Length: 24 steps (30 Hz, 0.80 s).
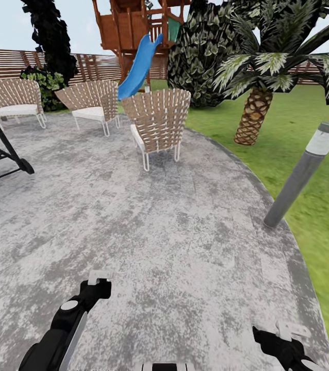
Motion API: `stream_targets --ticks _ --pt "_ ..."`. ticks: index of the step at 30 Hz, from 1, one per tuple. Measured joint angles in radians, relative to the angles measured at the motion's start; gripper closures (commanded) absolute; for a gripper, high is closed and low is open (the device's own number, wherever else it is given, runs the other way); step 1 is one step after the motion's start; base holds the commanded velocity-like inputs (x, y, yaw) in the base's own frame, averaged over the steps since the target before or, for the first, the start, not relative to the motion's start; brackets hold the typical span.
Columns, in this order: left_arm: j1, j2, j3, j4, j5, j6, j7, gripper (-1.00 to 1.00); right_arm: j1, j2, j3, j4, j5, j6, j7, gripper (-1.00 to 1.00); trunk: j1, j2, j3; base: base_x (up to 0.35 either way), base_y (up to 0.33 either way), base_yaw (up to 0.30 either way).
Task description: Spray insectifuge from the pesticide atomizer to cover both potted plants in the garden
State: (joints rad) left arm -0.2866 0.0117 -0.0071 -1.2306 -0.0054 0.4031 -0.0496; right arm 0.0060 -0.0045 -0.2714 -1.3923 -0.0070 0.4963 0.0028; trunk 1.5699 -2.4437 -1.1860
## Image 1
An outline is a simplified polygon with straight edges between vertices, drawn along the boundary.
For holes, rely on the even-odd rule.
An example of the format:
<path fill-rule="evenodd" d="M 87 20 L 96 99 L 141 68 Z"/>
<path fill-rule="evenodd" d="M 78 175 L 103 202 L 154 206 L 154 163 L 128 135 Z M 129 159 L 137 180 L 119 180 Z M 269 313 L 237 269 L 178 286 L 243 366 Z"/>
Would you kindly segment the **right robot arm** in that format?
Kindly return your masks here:
<path fill-rule="evenodd" d="M 261 344 L 264 354 L 277 357 L 286 371 L 325 371 L 305 355 L 304 345 L 291 337 L 291 334 L 296 334 L 310 338 L 311 332 L 306 326 L 283 320 L 277 320 L 275 325 L 279 329 L 276 334 L 257 330 L 253 326 L 255 342 Z"/>

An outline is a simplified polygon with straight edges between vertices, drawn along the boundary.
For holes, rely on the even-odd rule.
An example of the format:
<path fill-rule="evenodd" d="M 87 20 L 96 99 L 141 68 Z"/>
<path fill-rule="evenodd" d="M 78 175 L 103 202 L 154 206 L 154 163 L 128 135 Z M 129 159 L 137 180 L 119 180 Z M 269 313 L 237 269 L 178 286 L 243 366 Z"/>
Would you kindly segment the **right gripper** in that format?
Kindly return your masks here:
<path fill-rule="evenodd" d="M 255 326 L 253 326 L 253 335 L 255 342 L 261 344 L 263 353 L 277 357 L 280 363 L 282 363 L 282 354 L 286 349 L 294 349 L 298 353 L 305 355 L 304 345 L 294 338 L 292 338 L 292 342 L 285 341 L 277 337 L 275 333 L 257 330 Z"/>

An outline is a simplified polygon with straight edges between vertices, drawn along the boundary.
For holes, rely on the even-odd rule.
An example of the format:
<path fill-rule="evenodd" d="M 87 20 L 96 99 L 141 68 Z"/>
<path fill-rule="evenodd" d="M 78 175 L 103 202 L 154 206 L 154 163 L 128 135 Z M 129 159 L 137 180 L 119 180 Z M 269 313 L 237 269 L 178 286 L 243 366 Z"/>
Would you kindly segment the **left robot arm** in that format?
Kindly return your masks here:
<path fill-rule="evenodd" d="M 116 272 L 91 270 L 88 281 L 80 284 L 81 294 L 60 306 L 50 330 L 29 349 L 19 371 L 66 371 L 89 311 L 100 298 L 111 297 L 112 284 L 108 279 L 115 277 Z"/>

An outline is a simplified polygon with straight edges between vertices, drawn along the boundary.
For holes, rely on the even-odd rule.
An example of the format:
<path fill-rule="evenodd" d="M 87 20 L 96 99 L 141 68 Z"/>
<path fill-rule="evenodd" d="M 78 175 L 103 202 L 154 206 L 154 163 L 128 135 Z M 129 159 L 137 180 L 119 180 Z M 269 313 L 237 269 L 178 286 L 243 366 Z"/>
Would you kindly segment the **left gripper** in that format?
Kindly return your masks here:
<path fill-rule="evenodd" d="M 94 297 L 94 304 L 100 299 L 109 299 L 111 297 L 112 284 L 108 280 L 101 280 L 95 285 L 89 285 L 88 281 L 83 281 L 80 284 L 80 293 L 89 292 Z"/>

